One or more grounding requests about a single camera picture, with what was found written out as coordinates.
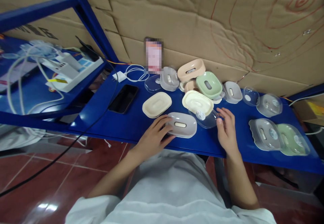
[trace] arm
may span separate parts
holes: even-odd
[[[237,146],[235,117],[228,109],[217,108],[217,111],[224,118],[224,122],[221,118],[217,119],[218,140],[226,151],[228,184],[232,202],[242,209],[258,209],[260,208],[259,202]]]
[[[99,181],[87,198],[101,195],[116,195],[127,180],[129,174],[137,166],[146,159],[162,151],[162,149],[175,138],[175,136],[170,136],[161,141],[166,133],[172,130],[172,126],[170,125],[161,129],[164,124],[170,120],[171,118],[168,118],[167,115],[158,117],[145,131],[137,145]]]

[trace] white shirt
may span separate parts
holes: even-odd
[[[163,150],[136,169],[130,189],[122,200],[79,198],[66,224],[276,223],[263,208],[227,209],[204,162],[192,153]]]

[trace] sleeve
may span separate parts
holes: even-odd
[[[120,199],[113,195],[103,195],[75,202],[65,218],[65,224],[99,224],[114,210]]]
[[[255,210],[246,210],[246,209],[241,209],[240,207],[237,206],[233,206],[232,210],[245,223],[276,224],[273,214],[264,208],[255,209]]]

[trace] hand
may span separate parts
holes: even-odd
[[[171,118],[167,115],[162,115],[155,119],[151,126],[145,131],[137,145],[130,150],[136,155],[139,161],[143,162],[159,153],[175,138],[175,136],[169,136],[167,139],[161,141],[166,133],[173,129],[171,125],[161,129],[164,124],[169,121],[171,121]]]
[[[228,156],[236,157],[237,155],[240,155],[240,152],[236,141],[235,116],[226,108],[217,108],[216,110],[225,121],[223,122],[222,118],[218,118],[216,121],[219,143]]]

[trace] power strip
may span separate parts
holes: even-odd
[[[80,63],[82,67],[81,69],[78,70],[79,74],[74,79],[64,77],[63,75],[57,75],[54,77],[55,79],[65,80],[67,81],[67,83],[61,83],[61,82],[51,82],[51,83],[53,83],[54,86],[61,92],[69,92],[81,81],[83,81],[88,75],[90,75],[95,69],[97,69],[103,62],[104,61],[102,60],[102,58],[99,58],[95,62],[82,58],[78,61],[78,63]],[[46,85],[51,87],[51,83],[47,82]]]

